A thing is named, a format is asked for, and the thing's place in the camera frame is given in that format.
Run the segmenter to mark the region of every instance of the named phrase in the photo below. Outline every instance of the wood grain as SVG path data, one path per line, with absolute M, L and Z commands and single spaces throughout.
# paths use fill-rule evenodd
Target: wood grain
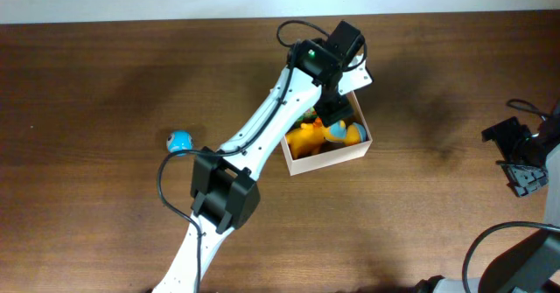
M 332 30 L 342 17 L 310 18 Z M 345 17 L 366 35 L 375 83 L 358 93 L 364 158 L 290 177 L 280 147 L 262 202 L 222 246 L 208 292 L 377 291 L 458 278 L 486 227 L 541 220 L 546 190 L 518 199 L 480 131 L 518 97 L 560 95 L 560 12 Z M 216 148 L 276 82 L 282 19 L 0 26 L 0 291 L 142 292 L 165 274 L 186 223 L 155 187 L 173 129 Z M 286 40 L 315 36 L 291 28 Z M 192 159 L 164 187 L 188 208 Z M 493 235 L 470 274 L 529 230 Z

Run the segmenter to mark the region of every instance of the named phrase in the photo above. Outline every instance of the open box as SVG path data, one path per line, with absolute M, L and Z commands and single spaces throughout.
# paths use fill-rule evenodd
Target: open box
M 364 119 L 364 115 L 361 113 L 360 104 L 358 104 L 358 100 L 356 99 L 356 95 L 354 94 L 354 92 L 350 92 L 346 96 L 348 97 L 348 100 L 350 101 L 350 104 L 352 105 L 354 111 L 353 117 L 349 118 L 348 120 L 351 122 L 357 122 L 364 127 L 367 133 L 366 141 L 336 149 L 327 148 L 325 151 L 321 151 L 317 155 L 301 157 L 294 160 L 291 157 L 290 147 L 288 146 L 288 142 L 286 141 L 286 137 L 284 136 L 280 141 L 280 144 L 282 144 L 283 154 L 286 157 L 286 163 L 288 164 L 288 170 L 290 171 L 291 176 L 306 171 L 317 170 L 321 167 L 338 164 L 366 155 L 366 152 L 368 151 L 369 146 L 372 142 L 371 133 L 369 132 L 368 125 L 366 124 L 366 120 Z

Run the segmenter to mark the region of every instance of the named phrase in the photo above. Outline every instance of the blue ball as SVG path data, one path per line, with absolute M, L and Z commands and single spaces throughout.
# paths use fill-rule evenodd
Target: blue ball
M 167 149 L 170 152 L 175 152 L 178 150 L 192 150 L 193 149 L 193 138 L 191 135 L 183 130 L 173 131 L 167 137 Z

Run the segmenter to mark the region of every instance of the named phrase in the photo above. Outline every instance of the cable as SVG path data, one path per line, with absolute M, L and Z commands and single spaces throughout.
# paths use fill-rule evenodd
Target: cable
M 461 280 L 463 281 L 463 288 L 465 289 L 466 293 L 471 293 L 471 289 L 469 289 L 468 281 L 467 281 L 467 271 L 469 268 L 469 262 L 471 258 L 473 258 L 473 253 L 476 247 L 490 234 L 499 231 L 504 228 L 510 227 L 532 227 L 532 228 L 539 228 L 549 232 L 560 233 L 560 227 L 553 226 L 551 224 L 544 224 L 544 223 L 537 223 L 537 222 L 526 222 L 526 221 L 511 221 L 500 223 L 493 227 L 488 228 L 486 231 L 482 232 L 482 234 L 477 237 L 472 245 L 469 247 L 469 250 L 466 252 L 465 260 L 463 261 L 463 270 L 461 273 Z
M 520 104 L 524 104 L 527 105 L 527 107 L 520 107 L 518 105 L 515 105 L 516 103 L 520 103 Z M 551 118 L 552 115 L 547 114 L 547 113 L 543 113 L 542 111 L 539 110 L 539 108 L 535 105 L 533 105 L 532 103 L 525 101 L 525 100 L 520 100 L 520 99 L 511 99 L 509 101 L 506 102 L 506 106 L 510 107 L 510 108 L 514 108 L 520 111 L 524 111 L 530 114 L 535 114 L 535 115 L 539 115 L 541 116 L 541 119 L 543 119 L 544 121 L 547 118 Z
M 201 280 L 200 280 L 200 278 L 201 278 L 201 276 L 200 276 L 201 258 L 200 257 L 201 257 L 201 248 L 202 248 L 202 236 L 204 236 L 204 234 L 202 233 L 202 229 L 200 228 L 200 226 L 193 220 L 193 218 L 191 218 L 190 216 L 183 213 L 181 210 L 179 210 L 177 207 L 172 205 L 165 198 L 164 192 L 163 192 L 162 186 L 161 186 L 161 180 L 162 180 L 162 177 L 163 177 L 164 168 L 172 158 L 174 158 L 178 155 L 192 154 L 192 155 L 196 155 L 196 156 L 231 157 L 235 154 L 239 154 L 239 153 L 245 151 L 245 149 L 247 149 L 249 146 L 251 146 L 251 144 L 253 144 L 256 141 L 256 139 L 267 128 L 267 126 L 270 124 L 270 122 L 272 121 L 272 119 L 276 115 L 278 109 L 280 109 L 280 107 L 284 103 L 284 98 L 285 98 L 285 96 L 288 92 L 288 89 L 290 87 L 291 77 L 293 75 L 294 67 L 296 65 L 298 43 L 295 43 L 291 48 L 292 48 L 293 52 L 292 52 L 292 55 L 291 55 L 291 58 L 290 58 L 290 64 L 288 65 L 288 68 L 290 70 L 288 72 L 288 78 L 286 79 L 286 84 L 284 85 L 282 94 L 278 98 L 276 106 L 272 109 L 272 111 L 270 112 L 270 115 L 267 117 L 266 121 L 264 121 L 261 128 L 259 128 L 259 130 L 251 137 L 251 139 L 249 141 L 247 141 L 241 147 L 238 147 L 236 150 L 232 150 L 232 151 L 229 151 L 229 152 L 212 152 L 212 151 L 203 151 L 203 150 L 177 150 L 177 151 L 174 151 L 172 153 L 169 153 L 164 158 L 161 165 L 159 165 L 159 169 L 157 170 L 157 179 L 156 179 L 157 194 L 158 194 L 159 198 L 161 199 L 161 201 L 164 203 L 164 206 L 167 206 L 173 212 L 175 212 L 178 216 L 180 216 L 181 218 L 183 218 L 183 219 L 187 220 L 189 223 L 191 223 L 196 228 L 196 231 L 197 231 L 197 238 L 198 238 L 197 239 L 197 248 L 196 248 L 196 260 L 197 260 L 197 273 L 196 274 L 197 275 L 196 275 L 196 280 L 195 280 L 194 293 L 199 293 L 200 292 L 200 282 L 201 282 Z
M 331 36 L 331 34 L 329 34 L 327 31 L 323 30 L 322 28 L 316 26 L 315 24 L 311 23 L 311 22 L 307 22 L 304 20 L 288 20 L 283 22 L 282 24 L 280 24 L 278 26 L 278 28 L 276 29 L 276 39 L 278 39 L 278 43 L 280 43 L 280 45 L 284 46 L 284 47 L 293 47 L 294 44 L 286 44 L 281 38 L 280 38 L 280 31 L 288 24 L 301 24 L 301 25 L 305 25 L 305 26 L 309 26 L 312 29 L 315 29 L 316 31 L 320 32 L 321 34 L 329 37 Z M 346 68 L 342 69 L 343 72 L 349 72 L 354 70 L 355 68 L 357 68 L 358 66 L 361 66 L 364 61 L 366 61 L 366 58 L 368 57 L 368 45 L 366 44 L 366 40 L 364 39 L 364 55 L 361 57 L 360 62 L 357 65 L 354 66 L 347 66 Z

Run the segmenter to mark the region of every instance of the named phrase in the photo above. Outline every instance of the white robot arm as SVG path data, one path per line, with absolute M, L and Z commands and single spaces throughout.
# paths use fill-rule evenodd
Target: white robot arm
M 270 95 L 245 126 L 222 144 L 217 153 L 205 148 L 197 156 L 191 190 L 195 200 L 190 217 L 200 228 L 201 244 L 198 247 L 199 231 L 191 224 L 169 271 L 154 288 L 154 293 L 197 291 L 199 268 L 202 278 L 222 242 L 255 210 L 260 199 L 256 181 L 266 160 L 307 109 L 321 103 L 323 96 L 322 113 L 319 110 L 318 113 L 324 120 L 329 122 L 347 115 L 344 94 L 373 81 L 362 61 L 367 51 L 364 50 L 362 56 L 355 55 L 365 44 L 356 31 L 341 22 L 326 42 L 306 40 L 293 46 L 290 64 L 282 70 Z M 334 47 L 342 48 L 342 53 L 330 56 L 337 51 Z

